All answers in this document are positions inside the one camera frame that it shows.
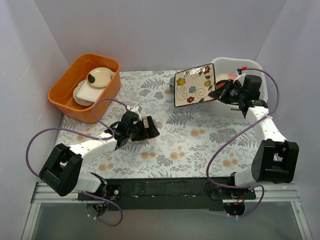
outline orange plastic bin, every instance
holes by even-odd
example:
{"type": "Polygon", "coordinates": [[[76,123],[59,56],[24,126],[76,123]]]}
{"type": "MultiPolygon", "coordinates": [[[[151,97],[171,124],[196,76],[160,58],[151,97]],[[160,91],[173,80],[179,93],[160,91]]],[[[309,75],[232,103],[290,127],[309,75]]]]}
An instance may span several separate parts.
{"type": "MultiPolygon", "coordinates": [[[[84,54],[80,56],[54,84],[48,93],[48,99],[56,105],[68,117],[80,120],[87,124],[95,124],[98,120],[93,113],[94,104],[91,106],[81,106],[77,104],[73,97],[73,91],[78,84],[87,79],[88,73],[99,67],[106,67],[115,72],[115,75],[105,87],[98,102],[104,98],[114,98],[121,87],[120,64],[111,58],[97,55],[84,54]]],[[[106,112],[111,101],[103,101],[96,106],[96,115],[100,119],[106,112]]]]}

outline fern pattern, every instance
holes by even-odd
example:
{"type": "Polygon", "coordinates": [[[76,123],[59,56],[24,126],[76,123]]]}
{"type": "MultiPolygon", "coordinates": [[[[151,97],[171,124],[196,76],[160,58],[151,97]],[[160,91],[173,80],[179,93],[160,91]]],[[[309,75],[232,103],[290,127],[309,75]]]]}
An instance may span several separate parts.
{"type": "MultiPolygon", "coordinates": [[[[214,115],[208,104],[174,108],[169,80],[176,71],[121,72],[121,88],[116,99],[130,107],[140,105],[141,115],[152,116],[160,136],[145,141],[130,140],[116,151],[100,155],[86,163],[81,171],[95,172],[110,178],[185,178],[205,177],[212,155],[249,124],[245,119],[214,115]]],[[[120,121],[125,109],[111,102],[101,120],[110,125],[120,121]]],[[[106,128],[85,124],[64,116],[64,128],[99,136],[106,128]]],[[[61,131],[57,143],[67,146],[88,138],[61,131]]],[[[232,172],[249,168],[258,150],[253,131],[247,131],[216,157],[210,175],[226,177],[232,172]]]]}
{"type": "Polygon", "coordinates": [[[166,124],[185,126],[187,122],[190,122],[193,119],[194,118],[192,117],[191,112],[178,111],[174,112],[173,114],[171,114],[171,116],[169,116],[169,118],[166,121],[166,124]]]}

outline white backdrop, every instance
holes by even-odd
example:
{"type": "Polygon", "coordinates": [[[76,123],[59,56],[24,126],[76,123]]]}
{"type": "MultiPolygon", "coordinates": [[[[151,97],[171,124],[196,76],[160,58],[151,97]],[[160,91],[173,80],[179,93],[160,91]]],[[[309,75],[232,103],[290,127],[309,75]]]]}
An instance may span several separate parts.
{"type": "Polygon", "coordinates": [[[255,59],[286,0],[35,0],[67,62],[94,52],[123,70],[255,59]]]}
{"type": "MultiPolygon", "coordinates": [[[[0,239],[18,240],[26,223],[37,178],[25,151],[38,131],[57,127],[61,112],[47,92],[68,64],[32,0],[0,0],[0,239]]],[[[56,132],[40,137],[31,163],[39,172],[56,132]]]]}
{"type": "MultiPolygon", "coordinates": [[[[314,239],[320,239],[320,2],[288,0],[256,60],[277,80],[280,104],[274,121],[300,147],[295,183],[314,239]]],[[[276,92],[268,83],[268,103],[276,92]]]]}

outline white basket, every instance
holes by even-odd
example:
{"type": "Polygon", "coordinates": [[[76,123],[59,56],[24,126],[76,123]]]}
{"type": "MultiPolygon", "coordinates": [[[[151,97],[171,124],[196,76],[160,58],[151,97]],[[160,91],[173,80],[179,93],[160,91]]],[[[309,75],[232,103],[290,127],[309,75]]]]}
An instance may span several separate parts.
{"type": "MultiPolygon", "coordinates": [[[[263,69],[260,64],[255,61],[248,59],[237,59],[237,58],[228,58],[228,57],[217,57],[212,60],[214,65],[215,76],[220,74],[236,74],[237,69],[242,67],[263,69]]],[[[266,85],[265,74],[260,71],[247,70],[246,75],[257,75],[262,79],[262,84],[260,87],[260,99],[267,102],[268,100],[268,91],[266,85]]],[[[243,84],[243,78],[239,79],[241,84],[243,84]]],[[[210,102],[210,108],[214,114],[223,117],[243,119],[244,116],[239,110],[239,106],[224,104],[218,100],[210,102]]]]}

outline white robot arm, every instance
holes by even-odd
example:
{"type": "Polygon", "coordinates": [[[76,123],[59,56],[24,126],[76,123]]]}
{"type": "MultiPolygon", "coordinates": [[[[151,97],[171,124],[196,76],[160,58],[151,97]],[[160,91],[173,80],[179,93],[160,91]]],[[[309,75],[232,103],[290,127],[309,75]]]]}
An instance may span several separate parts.
{"type": "Polygon", "coordinates": [[[234,172],[228,185],[246,187],[256,186],[259,182],[290,183],[293,180],[299,147],[288,141],[268,116],[267,104],[259,99],[262,80],[256,75],[247,75],[243,86],[238,80],[229,79],[222,87],[209,93],[210,97],[224,104],[239,104],[239,110],[253,127],[260,143],[251,168],[234,172]]]}
{"type": "Polygon", "coordinates": [[[141,141],[159,135],[157,125],[151,116],[141,117],[141,107],[136,106],[127,111],[120,122],[112,124],[114,137],[106,130],[100,134],[101,140],[88,140],[80,144],[65,146],[60,143],[54,147],[39,177],[54,189],[60,196],[71,191],[85,191],[104,196],[107,182],[96,173],[81,172],[83,164],[107,152],[127,144],[128,140],[141,141]]]}

